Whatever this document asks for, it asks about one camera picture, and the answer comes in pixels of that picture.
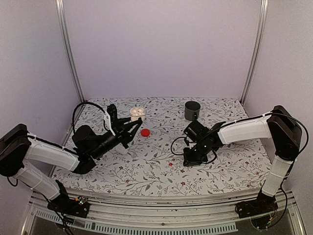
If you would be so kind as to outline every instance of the black cable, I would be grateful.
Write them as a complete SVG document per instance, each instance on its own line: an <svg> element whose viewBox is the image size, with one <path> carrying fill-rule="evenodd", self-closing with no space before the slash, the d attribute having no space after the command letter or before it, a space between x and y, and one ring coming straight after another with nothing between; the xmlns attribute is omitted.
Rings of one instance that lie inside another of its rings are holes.
<svg viewBox="0 0 313 235"><path fill-rule="evenodd" d="M18 179L16 179L16 184L13 184L13 183L10 181L10 178L9 178L9 177L7 177L7 179L8 179L8 182L10 183L10 185L12 185L13 187L16 187L16 186L19 184L19 180L18 180Z"/></svg>
<svg viewBox="0 0 313 235"><path fill-rule="evenodd" d="M54 146L54 147L57 147L57 148L62 149L62 150L65 150L66 152L69 152L69 153L71 153L71 154L77 155L76 152L74 152L74 151L72 151L72 150L70 150L70 149L68 149L68 148L63 148L63 147L60 146L59 144L52 143L52 142L49 142L49 141L46 141L46 140L44 140L44 139L41 139L41 138L38 138L38 137L34 137L34 136L28 136L28 137L30 137L30 138L33 139L33 140L39 140L39 141L41 141L41 142L50 144L50 145L52 145L52 146Z"/></svg>
<svg viewBox="0 0 313 235"><path fill-rule="evenodd" d="M308 145L308 143L309 143L309 132L308 132L307 128L305 127L305 125L304 125L302 122L300 122L298 119L296 119L296 118L294 118L294 117L291 117L291 116L288 116L288 115L286 115L286 114L273 113L273 115L278 115L278 116L287 117L287 118L289 118L289 119L291 119L291 120L296 121L298 124L300 124L300 125L303 127L304 131L306 132L307 138L306 138L305 144L303 145L303 147L302 147L301 150L299 151L299 154L302 153L302 151L307 147L307 145Z"/></svg>
<svg viewBox="0 0 313 235"><path fill-rule="evenodd" d="M45 198L45 200L48 202L48 204L52 207L53 211L57 214L57 216L60 218L60 220L62 221L62 224L64 226L64 231L66 232L66 234L68 235L74 235L73 232L71 231L71 229L69 228L69 226L66 224L66 221L64 219L64 215L63 218L60 216L60 214L54 209L54 206L51 204L51 202L49 201L49 199L47 199L46 196L44 196L42 194L42 196Z"/></svg>
<svg viewBox="0 0 313 235"><path fill-rule="evenodd" d="M86 105L86 104L95 106L95 107L97 107L98 109L100 109L100 110L103 112L104 115L106 114L106 112L104 111L104 109L103 109L100 105L97 105L97 104L95 104L95 103L88 102L88 101L81 102L80 104L78 104L78 105L75 107L75 109L74 109L74 111L73 111L72 126L73 126L73 133L74 133L74 134L75 134L75 132L76 132L76 130L75 130L75 113L76 113L77 109L78 109L80 106ZM108 131L108 129L106 128L105 120L103 120L103 125L104 125L104 129L105 129L106 131Z"/></svg>
<svg viewBox="0 0 313 235"><path fill-rule="evenodd" d="M217 154L216 154L216 152L214 151L214 150L212 150L212 152L213 152L213 154L214 154L214 158L212 159L212 160L210 160L210 161L208 161L208 162L202 162L203 164L209 164L209 163L212 163L212 162L214 162L216 159L217 159Z"/></svg>
<svg viewBox="0 0 313 235"><path fill-rule="evenodd" d="M280 184L280 190L283 192L283 194L285 195L285 199L286 199L286 204L285 204L284 211L283 211L282 215L279 217L279 219L278 219L275 223L270 224L268 227L265 227L264 229L259 229L259 230L267 230L267 229L269 229L269 228L271 228L271 227L274 227L274 226L275 226L276 224L278 224L279 221L281 221L282 218L284 217L284 215L285 215L285 213L286 213L286 211L287 211L288 197L287 197L286 192L283 190L283 182Z"/></svg>
<svg viewBox="0 0 313 235"><path fill-rule="evenodd" d="M173 150L172 150L173 144L174 144L177 140L179 140L179 139L184 139L184 138L186 138L186 137L181 136L181 137L176 138L176 139L172 142L172 144L171 144L171 152L172 152L172 154L173 154L173 155L175 155L175 156L181 156L181 155L184 155L183 153L181 153L181 154L174 153L174 152L173 152Z"/></svg>

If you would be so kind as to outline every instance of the small red object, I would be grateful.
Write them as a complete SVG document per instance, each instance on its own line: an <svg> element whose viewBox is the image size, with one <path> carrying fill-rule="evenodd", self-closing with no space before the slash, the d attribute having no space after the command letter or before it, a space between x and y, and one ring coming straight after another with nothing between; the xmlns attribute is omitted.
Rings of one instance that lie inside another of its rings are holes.
<svg viewBox="0 0 313 235"><path fill-rule="evenodd" d="M148 137L150 135L150 131L148 129L143 129L141 131L141 135L144 137Z"/></svg>

